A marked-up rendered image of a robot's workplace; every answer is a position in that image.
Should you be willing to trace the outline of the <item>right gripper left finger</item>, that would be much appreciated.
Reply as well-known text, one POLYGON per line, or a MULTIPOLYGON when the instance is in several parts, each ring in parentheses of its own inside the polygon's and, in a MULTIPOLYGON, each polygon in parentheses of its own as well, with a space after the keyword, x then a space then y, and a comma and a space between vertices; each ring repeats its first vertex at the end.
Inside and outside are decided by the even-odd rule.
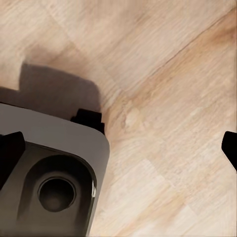
POLYGON ((25 148, 22 132, 0 137, 0 190, 25 152, 25 148))

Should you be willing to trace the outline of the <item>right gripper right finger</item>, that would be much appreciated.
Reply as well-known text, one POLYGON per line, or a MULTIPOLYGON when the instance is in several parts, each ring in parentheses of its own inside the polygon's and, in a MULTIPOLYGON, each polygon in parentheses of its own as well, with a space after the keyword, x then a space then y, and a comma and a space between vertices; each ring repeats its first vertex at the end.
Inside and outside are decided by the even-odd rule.
POLYGON ((226 131, 221 148, 237 170, 237 133, 226 131))

